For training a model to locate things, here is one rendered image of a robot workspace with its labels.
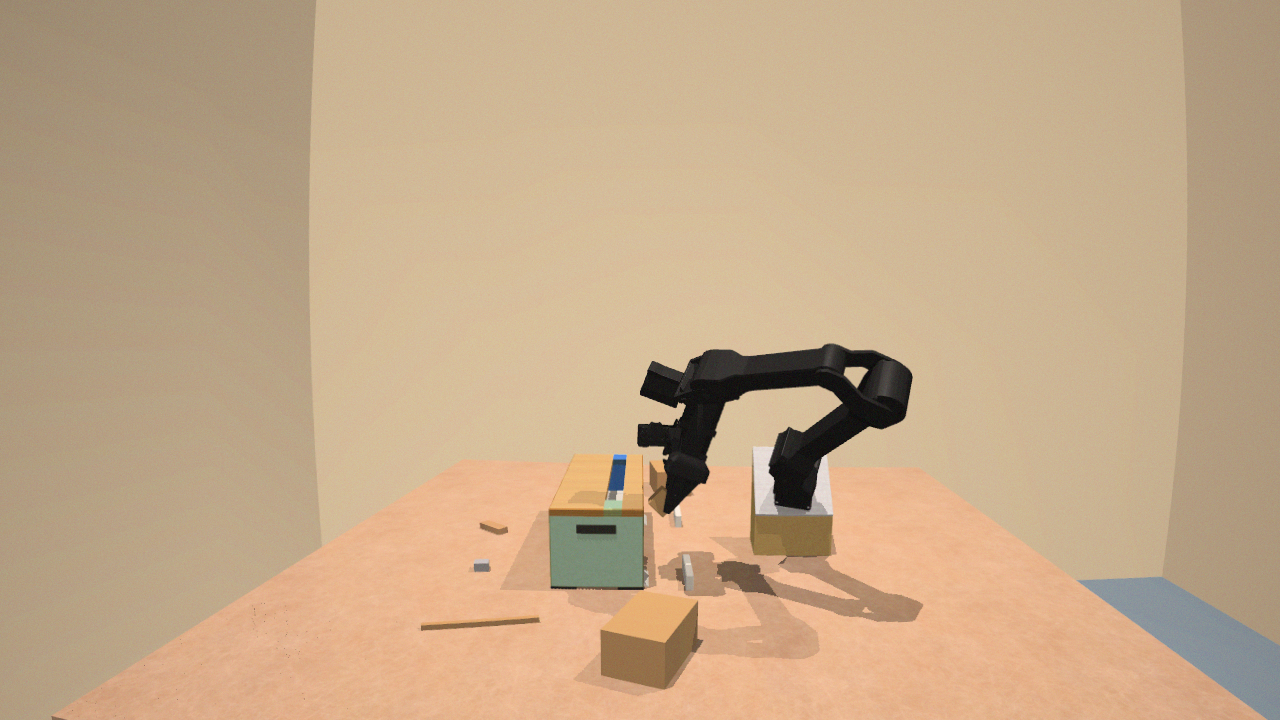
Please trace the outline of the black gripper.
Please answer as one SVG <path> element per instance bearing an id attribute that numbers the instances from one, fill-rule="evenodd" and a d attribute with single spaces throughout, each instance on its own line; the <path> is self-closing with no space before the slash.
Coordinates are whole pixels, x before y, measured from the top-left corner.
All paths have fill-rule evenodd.
<path id="1" fill-rule="evenodd" d="M 682 427 L 678 451 L 671 454 L 664 447 L 663 459 L 667 474 L 664 512 L 671 514 L 696 486 L 707 484 L 709 470 L 707 468 L 707 452 L 710 442 L 717 436 L 718 424 L 705 421 L 689 413 L 684 413 L 678 419 Z"/>

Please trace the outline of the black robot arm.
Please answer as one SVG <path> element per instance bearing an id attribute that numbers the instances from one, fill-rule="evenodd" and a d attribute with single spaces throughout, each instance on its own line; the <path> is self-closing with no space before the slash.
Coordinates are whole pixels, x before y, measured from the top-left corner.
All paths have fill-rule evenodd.
<path id="1" fill-rule="evenodd" d="M 858 387 L 844 375 L 849 366 L 868 370 Z M 832 391 L 844 404 L 804 432 L 788 427 L 778 433 L 768 464 L 774 505 L 812 510 L 820 459 L 868 427 L 882 430 L 902 421 L 911 384 L 908 366 L 884 354 L 828 343 L 754 356 L 710 348 L 690 359 L 685 372 L 652 361 L 640 395 L 669 407 L 685 404 L 684 413 L 718 424 L 724 404 L 750 391 L 815 386 Z M 680 423 L 637 424 L 637 447 L 677 452 L 684 429 Z"/>

